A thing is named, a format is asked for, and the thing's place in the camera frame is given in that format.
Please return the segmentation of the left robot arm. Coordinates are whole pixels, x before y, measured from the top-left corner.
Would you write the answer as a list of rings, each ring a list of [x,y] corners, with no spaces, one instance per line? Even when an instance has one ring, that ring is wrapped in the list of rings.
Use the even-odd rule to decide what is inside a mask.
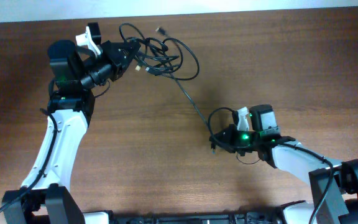
[[[112,211],[82,212],[70,194],[76,153],[93,114],[92,88],[121,78],[138,42],[106,41],[95,50],[59,40],[48,48],[55,78],[49,85],[47,130],[20,189],[5,192],[7,223],[112,223]]]

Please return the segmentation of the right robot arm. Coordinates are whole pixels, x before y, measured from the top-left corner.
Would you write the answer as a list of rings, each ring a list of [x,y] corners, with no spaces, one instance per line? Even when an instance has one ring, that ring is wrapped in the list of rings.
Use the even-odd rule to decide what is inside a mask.
[[[256,152],[261,161],[311,188],[313,201],[290,202],[270,213],[249,212],[246,223],[358,223],[358,159],[341,161],[283,136],[271,105],[230,110],[233,122],[210,133],[212,149],[237,157]]]

